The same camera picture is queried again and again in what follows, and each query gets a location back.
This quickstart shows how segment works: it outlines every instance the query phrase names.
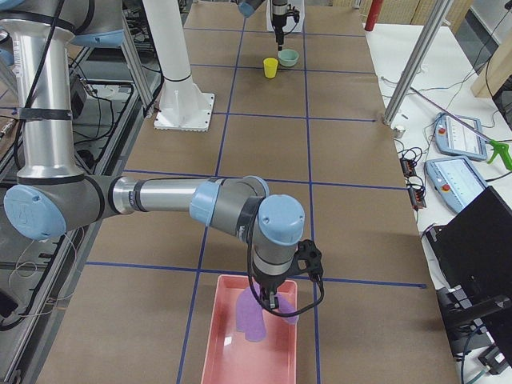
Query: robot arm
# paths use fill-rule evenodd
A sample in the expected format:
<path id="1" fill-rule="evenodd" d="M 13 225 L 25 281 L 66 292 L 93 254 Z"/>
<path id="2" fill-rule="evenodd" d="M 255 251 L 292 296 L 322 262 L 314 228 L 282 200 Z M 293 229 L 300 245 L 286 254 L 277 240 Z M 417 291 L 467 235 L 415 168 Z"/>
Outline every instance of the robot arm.
<path id="1" fill-rule="evenodd" d="M 238 4 L 240 13 L 245 18 L 250 17 L 265 0 L 241 0 Z M 270 4 L 270 21 L 272 28 L 275 32 L 275 41 L 278 44 L 278 50 L 282 50 L 282 46 L 285 43 L 286 34 L 283 28 L 286 26 L 286 22 L 289 17 L 294 19 L 297 24 L 300 18 L 299 11 L 292 7 L 288 3 L 288 0 L 269 0 Z"/>
<path id="2" fill-rule="evenodd" d="M 24 106 L 25 164 L 4 198 L 10 222 L 28 238 L 46 240 L 118 214 L 188 210 L 248 244 L 248 274 L 261 286 L 263 308 L 278 308 L 277 288 L 292 275 L 308 273 L 322 291 L 322 255 L 312 241 L 299 241 L 302 206 L 290 196 L 270 195 L 260 178 L 138 181 L 84 175 L 75 165 L 66 46 L 119 45 L 121 15 L 120 0 L 0 0 L 0 25 L 13 39 Z"/>

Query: white pillar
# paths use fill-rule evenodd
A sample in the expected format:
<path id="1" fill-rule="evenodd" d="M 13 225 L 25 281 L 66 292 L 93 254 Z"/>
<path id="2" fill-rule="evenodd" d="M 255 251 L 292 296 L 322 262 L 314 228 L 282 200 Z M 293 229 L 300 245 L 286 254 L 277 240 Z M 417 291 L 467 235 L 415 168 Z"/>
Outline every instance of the white pillar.
<path id="1" fill-rule="evenodd" d="M 161 130 L 208 130 L 214 95 L 202 93 L 192 79 L 178 2 L 143 2 L 165 76 L 160 112 L 154 127 Z"/>

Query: blue tape line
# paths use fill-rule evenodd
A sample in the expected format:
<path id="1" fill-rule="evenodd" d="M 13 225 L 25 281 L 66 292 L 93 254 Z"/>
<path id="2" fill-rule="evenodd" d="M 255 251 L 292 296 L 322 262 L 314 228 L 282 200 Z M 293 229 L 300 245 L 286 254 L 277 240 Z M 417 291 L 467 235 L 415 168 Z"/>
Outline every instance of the blue tape line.
<path id="1" fill-rule="evenodd" d="M 201 272 L 205 274 L 234 274 L 236 276 L 247 276 L 247 272 L 240 272 L 239 270 L 210 270 L 201 269 Z"/>
<path id="2" fill-rule="evenodd" d="M 306 100 L 306 143 L 307 143 L 307 172 L 310 194 L 310 230 L 311 239 L 314 241 L 314 207 L 313 207 L 313 171 L 311 164 L 311 136 L 310 136 L 310 103 L 307 89 L 307 56 L 306 56 L 306 36 L 302 33 L 302 44 L 304 49 L 304 99 Z"/>
<path id="3" fill-rule="evenodd" d="M 160 175 L 169 175 L 169 176 L 184 176 L 184 177 L 196 177 L 196 178 L 239 178 L 239 176 L 224 176 L 224 175 L 212 175 L 212 174 L 180 174 L 176 172 L 162 172 L 157 170 L 124 170 L 127 173 L 136 173 L 136 174 L 160 174 Z M 312 185 L 312 186 L 341 186 L 347 188 L 369 188 L 374 190 L 407 190 L 404 186 L 370 186 L 364 184 L 349 184 L 349 183 L 341 183 L 341 182 L 309 182 L 303 180 L 286 180 L 280 178 L 266 178 L 268 182 L 283 182 L 286 184 L 303 184 L 303 185 Z"/>
<path id="4" fill-rule="evenodd" d="M 181 266 L 155 266 L 149 264 L 135 264 L 135 263 L 127 263 L 127 262 L 86 262 L 88 266 L 112 266 L 119 268 L 135 268 L 141 270 L 171 270 L 175 272 L 191 272 L 191 273 L 204 273 L 204 274 L 236 274 L 239 276 L 245 276 L 246 272 L 241 272 L 239 270 L 212 270 L 207 268 L 186 268 Z M 310 280 L 307 276 L 293 276 L 294 280 Z M 404 286 L 410 288 L 422 288 L 426 289 L 428 287 L 427 284 L 414 283 L 414 282 L 384 282 L 384 281 L 376 281 L 376 280 L 357 280 L 351 278 L 323 278 L 324 282 L 340 282 L 345 284 L 363 284 L 363 285 L 372 285 L 372 286 Z"/>
<path id="5" fill-rule="evenodd" d="M 307 166 L 309 177 L 309 193 L 310 193 L 310 226 L 311 239 L 314 241 L 314 206 L 313 206 L 313 174 L 311 169 L 311 146 L 310 146 L 310 105 L 307 92 L 307 49 L 306 49 L 306 27 L 302 28 L 302 44 L 304 48 L 304 92 L 306 99 L 306 134 L 307 134 Z M 313 284 L 313 300 L 317 301 L 317 287 Z M 316 361 L 317 384 L 322 384 L 322 368 L 320 365 L 320 337 L 318 325 L 318 308 L 314 308 L 314 356 Z"/>
<path id="6" fill-rule="evenodd" d="M 212 32 L 242 32 L 241 30 L 223 30 L 221 28 L 197 28 L 197 27 L 191 27 L 191 26 L 184 26 L 184 30 L 204 30 L 204 31 L 212 31 Z"/>
<path id="7" fill-rule="evenodd" d="M 340 38 L 365 38 L 366 36 L 364 34 L 314 34 L 314 33 L 308 33 L 306 35 L 311 36 L 337 36 Z"/>
<path id="8" fill-rule="evenodd" d="M 407 190 L 404 186 L 367 186 L 363 184 L 344 184 L 338 182 L 313 182 L 315 186 L 346 186 L 349 188 L 370 188 L 373 190 Z"/>
<path id="9" fill-rule="evenodd" d="M 235 68 L 234 68 L 234 72 L 233 72 L 233 81 L 231 82 L 230 98 L 228 99 L 228 102 L 227 102 L 226 120 L 224 121 L 224 129 L 222 130 L 221 146 L 218 151 L 217 165 L 215 167 L 215 175 L 216 176 L 218 175 L 218 172 L 221 167 L 222 152 L 224 151 L 224 142 L 226 140 L 227 124 L 228 124 L 228 121 L 230 120 L 231 101 L 233 100 L 234 84 L 235 84 L 236 78 L 237 78 L 237 69 L 238 69 L 238 62 L 240 60 L 240 51 L 242 50 L 243 30 L 245 28 L 246 28 L 246 20 L 243 19 L 242 32 L 240 33 L 240 42 L 238 43 L 237 60 L 235 62 Z"/>
<path id="10" fill-rule="evenodd" d="M 234 66 L 228 66 L 223 64 L 190 64 L 190 66 L 205 66 L 207 68 L 235 68 Z"/>
<path id="11" fill-rule="evenodd" d="M 248 116 L 251 118 L 298 118 L 301 120 L 306 119 L 305 116 L 285 116 L 280 114 L 244 114 L 244 113 L 236 113 L 236 112 L 228 112 L 230 116 Z"/>
<path id="12" fill-rule="evenodd" d="M 132 174 L 161 174 L 167 176 L 186 176 L 190 178 L 211 178 L 211 174 L 180 174 L 177 172 L 163 172 L 160 170 L 124 170 L 123 172 Z"/>
<path id="13" fill-rule="evenodd" d="M 268 30 L 223 30 L 220 28 L 197 28 L 197 27 L 190 27 L 185 26 L 183 27 L 184 30 L 204 30 L 204 31 L 217 31 L 217 32 L 246 32 L 251 34 L 273 34 L 274 32 L 268 31 Z M 314 34 L 314 33 L 304 33 L 304 35 L 311 35 L 311 36 L 336 36 L 340 38 L 365 38 L 366 36 L 364 34 Z"/>
<path id="14" fill-rule="evenodd" d="M 151 264 L 134 264 L 130 262 L 86 262 L 88 266 L 116 266 L 119 268 L 139 268 L 142 270 L 172 270 L 175 272 L 197 272 L 195 268 L 181 266 L 155 266 Z"/>
<path id="15" fill-rule="evenodd" d="M 328 120 L 332 122 L 376 122 L 374 118 L 312 118 L 310 120 Z"/>
<path id="16" fill-rule="evenodd" d="M 198 268 L 196 269 L 197 272 L 195 274 L 194 289 L 192 290 L 192 298 L 190 299 L 189 316 L 186 320 L 185 337 L 183 338 L 182 356 L 180 357 L 180 361 L 179 361 L 178 374 L 176 376 L 176 384 L 180 384 L 182 382 L 183 366 L 185 365 L 186 348 L 187 348 L 188 342 L 189 342 L 190 326 L 192 324 L 192 317 L 194 315 L 195 297 L 198 293 L 199 278 L 201 276 L 202 257 L 205 253 L 206 237 L 207 236 L 208 236 L 208 227 L 205 228 L 205 230 L 202 234 L 201 251 L 199 253 Z"/>
<path id="17" fill-rule="evenodd" d="M 293 276 L 297 280 L 310 280 L 307 276 Z M 362 284 L 368 286 L 404 286 L 409 288 L 421 288 L 426 289 L 428 287 L 427 284 L 423 284 L 420 282 L 384 282 L 379 280 L 359 280 L 353 278 L 326 278 L 325 276 L 322 278 L 324 282 L 340 282 L 345 284 Z"/>
<path id="18" fill-rule="evenodd" d="M 238 68 L 240 70 L 262 70 L 262 66 L 228 66 L 226 64 L 200 64 L 193 63 L 190 66 L 203 66 L 206 68 Z M 298 71 L 298 72 L 320 72 L 320 73 L 328 73 L 328 74 L 375 74 L 375 72 L 368 71 L 360 71 L 360 70 L 308 70 L 306 69 L 306 63 L 304 63 L 304 68 L 279 68 L 279 70 L 284 71 Z"/>
<path id="19" fill-rule="evenodd" d="M 306 120 L 306 116 L 286 116 L 280 114 L 244 114 L 242 112 L 213 112 L 213 114 L 226 114 L 229 116 L 247 116 L 250 118 L 298 118 Z M 308 117 L 309 120 L 328 120 L 332 122 L 376 122 L 374 118 L 315 118 Z"/>

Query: light blue bowl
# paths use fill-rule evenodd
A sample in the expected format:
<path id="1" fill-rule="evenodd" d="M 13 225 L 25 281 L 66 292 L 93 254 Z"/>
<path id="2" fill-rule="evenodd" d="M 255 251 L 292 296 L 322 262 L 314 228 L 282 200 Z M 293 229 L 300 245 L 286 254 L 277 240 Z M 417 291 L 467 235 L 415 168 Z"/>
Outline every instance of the light blue bowl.
<path id="1" fill-rule="evenodd" d="M 278 59 L 282 66 L 294 66 L 297 64 L 298 52 L 296 50 L 280 50 Z"/>

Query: yellow cup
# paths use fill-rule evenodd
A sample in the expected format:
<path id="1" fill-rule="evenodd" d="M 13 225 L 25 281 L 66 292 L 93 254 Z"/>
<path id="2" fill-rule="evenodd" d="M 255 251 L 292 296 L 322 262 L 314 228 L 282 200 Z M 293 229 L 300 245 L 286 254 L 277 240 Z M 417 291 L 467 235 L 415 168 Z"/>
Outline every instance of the yellow cup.
<path id="1" fill-rule="evenodd" d="M 263 60 L 263 69 L 265 71 L 266 78 L 275 78 L 278 72 L 278 60 L 276 58 L 266 58 Z"/>

